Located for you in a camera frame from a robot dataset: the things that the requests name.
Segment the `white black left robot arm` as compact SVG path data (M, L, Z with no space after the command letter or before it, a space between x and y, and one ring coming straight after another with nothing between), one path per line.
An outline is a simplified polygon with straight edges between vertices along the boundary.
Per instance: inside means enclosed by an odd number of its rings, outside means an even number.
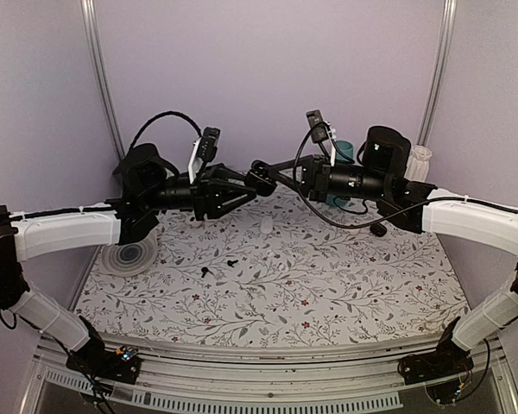
M207 165L215 153L194 149L188 171L180 173L154 144L144 143L130 149L114 171L123 184L120 198L29 214L0 205L0 311L11 311L61 342L91 373L105 373L111 356L90 324L31 286L22 263L75 248L140 242L168 210L212 220L256 198L257 190L245 185L241 173Z

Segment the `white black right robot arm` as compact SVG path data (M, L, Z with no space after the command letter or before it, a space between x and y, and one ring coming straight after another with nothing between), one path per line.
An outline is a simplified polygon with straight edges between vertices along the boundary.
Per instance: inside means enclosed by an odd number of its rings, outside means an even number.
M493 204L406 179L410 141L394 129L369 128L357 164L296 154L268 166L273 181L297 192L307 206L329 195L376 203L382 220L412 233L450 235L508 252L518 259L518 207ZM518 262L505 284L453 321L429 358L429 368L448 375L487 336L518 318Z

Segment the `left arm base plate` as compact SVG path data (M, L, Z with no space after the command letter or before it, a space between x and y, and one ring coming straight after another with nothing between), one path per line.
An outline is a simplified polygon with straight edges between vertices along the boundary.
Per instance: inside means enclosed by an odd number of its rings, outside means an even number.
M92 378L134 385L142 365L137 348L122 346L107 350L102 345L86 344L67 357L66 367Z

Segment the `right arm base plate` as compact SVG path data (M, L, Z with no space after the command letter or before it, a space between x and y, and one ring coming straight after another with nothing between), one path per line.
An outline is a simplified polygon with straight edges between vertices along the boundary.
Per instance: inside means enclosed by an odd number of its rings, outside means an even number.
M459 373L467 373L474 367L472 358L455 357L452 354L432 351L425 354L410 354L398 361L397 372L406 385L438 380Z

